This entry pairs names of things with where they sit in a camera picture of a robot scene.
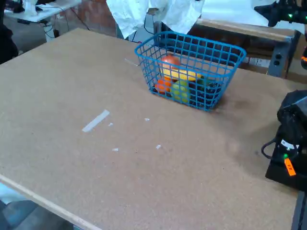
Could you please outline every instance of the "cork board surface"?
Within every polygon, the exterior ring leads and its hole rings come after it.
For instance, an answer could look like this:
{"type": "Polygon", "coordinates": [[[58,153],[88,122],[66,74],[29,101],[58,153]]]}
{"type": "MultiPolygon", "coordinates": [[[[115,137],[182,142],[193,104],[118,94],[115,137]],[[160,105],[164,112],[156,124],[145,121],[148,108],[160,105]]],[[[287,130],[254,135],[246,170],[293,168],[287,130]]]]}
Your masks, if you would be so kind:
{"type": "Polygon", "coordinates": [[[290,229],[259,152],[304,86],[239,69],[206,113],[150,94],[134,48],[78,29],[1,65],[0,180],[84,229],[290,229]]]}

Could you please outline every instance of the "gray floor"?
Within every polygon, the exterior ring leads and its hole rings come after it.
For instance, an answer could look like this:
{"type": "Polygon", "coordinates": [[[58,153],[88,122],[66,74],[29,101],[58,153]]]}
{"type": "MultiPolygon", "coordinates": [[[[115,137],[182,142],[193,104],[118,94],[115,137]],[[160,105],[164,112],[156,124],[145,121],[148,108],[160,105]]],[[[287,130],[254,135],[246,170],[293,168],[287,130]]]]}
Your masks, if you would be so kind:
{"type": "MultiPolygon", "coordinates": [[[[62,19],[52,19],[52,23],[54,25],[54,29],[59,30],[60,35],[66,33],[68,30],[73,30],[75,28],[83,28],[86,27],[80,23],[79,21],[68,22],[68,27],[66,20],[62,19]]],[[[18,23],[14,18],[4,17],[3,23],[13,31],[13,41],[17,45],[18,49],[26,52],[29,51],[41,44],[46,42],[45,32],[43,27],[39,23],[30,23],[29,25],[18,23]]],[[[115,36],[115,28],[103,28],[101,26],[91,26],[88,25],[92,31],[115,36]]]]}

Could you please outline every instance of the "yellow banana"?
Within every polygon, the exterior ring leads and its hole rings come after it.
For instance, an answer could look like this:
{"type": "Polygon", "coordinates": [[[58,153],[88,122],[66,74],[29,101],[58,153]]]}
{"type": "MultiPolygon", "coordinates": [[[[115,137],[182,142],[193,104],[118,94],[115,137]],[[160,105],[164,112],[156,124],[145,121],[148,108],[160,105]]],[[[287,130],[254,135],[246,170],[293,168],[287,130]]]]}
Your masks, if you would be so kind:
{"type": "Polygon", "coordinates": [[[201,74],[195,73],[193,71],[186,71],[183,69],[180,69],[178,72],[178,69],[172,69],[171,71],[169,69],[162,69],[162,73],[164,74],[164,77],[166,78],[172,78],[173,79],[181,79],[181,80],[188,80],[188,81],[195,81],[197,78],[201,78],[201,74]]]}

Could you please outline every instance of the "orange tag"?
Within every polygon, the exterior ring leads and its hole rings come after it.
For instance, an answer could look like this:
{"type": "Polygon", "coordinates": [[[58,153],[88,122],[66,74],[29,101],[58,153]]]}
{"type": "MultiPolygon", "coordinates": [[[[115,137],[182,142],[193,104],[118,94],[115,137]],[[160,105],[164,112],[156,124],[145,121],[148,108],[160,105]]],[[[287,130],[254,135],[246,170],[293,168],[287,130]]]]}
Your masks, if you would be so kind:
{"type": "Polygon", "coordinates": [[[295,170],[294,170],[294,168],[293,168],[293,165],[292,165],[292,163],[291,163],[291,161],[290,161],[289,158],[286,158],[286,159],[284,160],[284,164],[286,165],[286,168],[287,168],[287,170],[288,170],[289,175],[290,175],[290,176],[295,176],[295,175],[296,175],[296,172],[295,172],[295,170]]]}

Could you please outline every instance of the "basket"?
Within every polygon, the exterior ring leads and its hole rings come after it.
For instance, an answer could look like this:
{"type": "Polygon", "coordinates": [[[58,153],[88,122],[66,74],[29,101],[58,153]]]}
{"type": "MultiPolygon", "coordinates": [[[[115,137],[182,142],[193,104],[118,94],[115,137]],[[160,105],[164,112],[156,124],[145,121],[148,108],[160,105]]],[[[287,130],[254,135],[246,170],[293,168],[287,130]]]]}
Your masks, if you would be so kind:
{"type": "Polygon", "coordinates": [[[238,46],[175,32],[155,34],[135,53],[152,93],[204,111],[218,103],[246,56],[238,46]],[[166,56],[178,64],[162,61],[166,56]]]}

